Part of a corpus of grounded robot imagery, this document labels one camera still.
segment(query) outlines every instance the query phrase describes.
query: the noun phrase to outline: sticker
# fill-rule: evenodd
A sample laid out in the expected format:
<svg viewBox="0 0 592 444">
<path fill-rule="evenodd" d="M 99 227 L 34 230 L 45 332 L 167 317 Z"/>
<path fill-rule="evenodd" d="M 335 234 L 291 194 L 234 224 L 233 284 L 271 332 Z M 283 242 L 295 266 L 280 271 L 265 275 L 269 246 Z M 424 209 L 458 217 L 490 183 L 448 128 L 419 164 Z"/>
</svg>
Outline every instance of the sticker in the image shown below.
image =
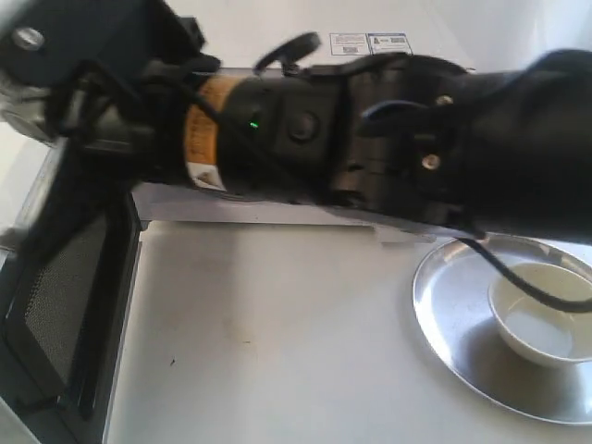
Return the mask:
<svg viewBox="0 0 592 444">
<path fill-rule="evenodd" d="M 200 95 L 216 110 L 224 108 L 239 77 L 215 76 L 200 89 Z M 185 118 L 185 163 L 191 179 L 200 188 L 225 191 L 216 164 L 217 124 L 196 105 Z"/>
<path fill-rule="evenodd" d="M 370 48 L 366 34 L 329 34 L 332 56 L 368 56 Z"/>
<path fill-rule="evenodd" d="M 368 43 L 372 54 L 407 53 L 413 54 L 404 32 L 369 33 Z"/>
</svg>

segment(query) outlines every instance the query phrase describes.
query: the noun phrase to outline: white table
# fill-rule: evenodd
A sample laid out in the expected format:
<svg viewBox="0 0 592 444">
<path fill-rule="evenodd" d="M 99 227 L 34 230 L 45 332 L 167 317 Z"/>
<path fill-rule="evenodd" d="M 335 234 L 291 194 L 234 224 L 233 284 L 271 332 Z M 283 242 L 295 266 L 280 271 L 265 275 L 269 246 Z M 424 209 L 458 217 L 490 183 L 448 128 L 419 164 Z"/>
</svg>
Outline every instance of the white table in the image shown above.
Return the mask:
<svg viewBox="0 0 592 444">
<path fill-rule="evenodd" d="M 492 405 L 431 353 L 410 293 L 430 248 L 370 228 L 153 223 L 108 444 L 590 442 Z"/>
</svg>

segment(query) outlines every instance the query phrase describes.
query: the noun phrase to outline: small white bowl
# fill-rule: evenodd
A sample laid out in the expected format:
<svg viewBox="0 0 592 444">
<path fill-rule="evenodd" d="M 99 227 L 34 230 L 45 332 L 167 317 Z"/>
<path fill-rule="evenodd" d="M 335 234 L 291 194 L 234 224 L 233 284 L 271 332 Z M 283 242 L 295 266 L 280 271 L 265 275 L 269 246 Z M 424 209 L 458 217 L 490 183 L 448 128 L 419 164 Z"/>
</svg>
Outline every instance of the small white bowl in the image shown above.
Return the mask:
<svg viewBox="0 0 592 444">
<path fill-rule="evenodd" d="M 559 266 L 529 263 L 511 270 L 553 296 L 569 301 L 592 297 L 590 282 Z M 525 359 L 546 367 L 592 360 L 592 313 L 548 308 L 501 275 L 489 286 L 489 306 L 503 340 Z"/>
</svg>

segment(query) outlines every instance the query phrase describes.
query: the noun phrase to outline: metal plate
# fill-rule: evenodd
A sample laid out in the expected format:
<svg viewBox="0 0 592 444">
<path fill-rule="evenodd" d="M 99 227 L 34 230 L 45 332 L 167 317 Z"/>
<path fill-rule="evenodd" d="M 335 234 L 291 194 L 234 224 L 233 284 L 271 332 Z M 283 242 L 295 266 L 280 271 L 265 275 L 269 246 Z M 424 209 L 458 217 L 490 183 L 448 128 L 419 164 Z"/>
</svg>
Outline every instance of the metal plate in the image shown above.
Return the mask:
<svg viewBox="0 0 592 444">
<path fill-rule="evenodd" d="M 493 236 L 486 243 L 507 265 L 559 265 L 592 280 L 592 268 L 535 240 Z M 454 240 L 430 253 L 413 279 L 413 308 L 425 338 L 471 389 L 517 413 L 566 425 L 592 425 L 592 363 L 550 369 L 531 364 L 498 334 L 487 302 L 497 272 Z"/>
</svg>

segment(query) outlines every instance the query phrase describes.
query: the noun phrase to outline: orange label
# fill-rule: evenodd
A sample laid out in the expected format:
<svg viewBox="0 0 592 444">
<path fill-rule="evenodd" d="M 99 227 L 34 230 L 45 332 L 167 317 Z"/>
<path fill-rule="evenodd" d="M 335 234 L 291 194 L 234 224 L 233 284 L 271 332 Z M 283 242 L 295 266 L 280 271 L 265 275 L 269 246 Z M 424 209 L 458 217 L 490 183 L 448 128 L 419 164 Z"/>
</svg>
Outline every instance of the orange label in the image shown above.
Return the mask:
<svg viewBox="0 0 592 444">
<path fill-rule="evenodd" d="M 215 76 L 200 89 L 200 95 L 216 110 L 221 111 L 239 77 Z M 217 124 L 198 106 L 192 105 L 185 119 L 185 162 L 216 165 Z"/>
</svg>

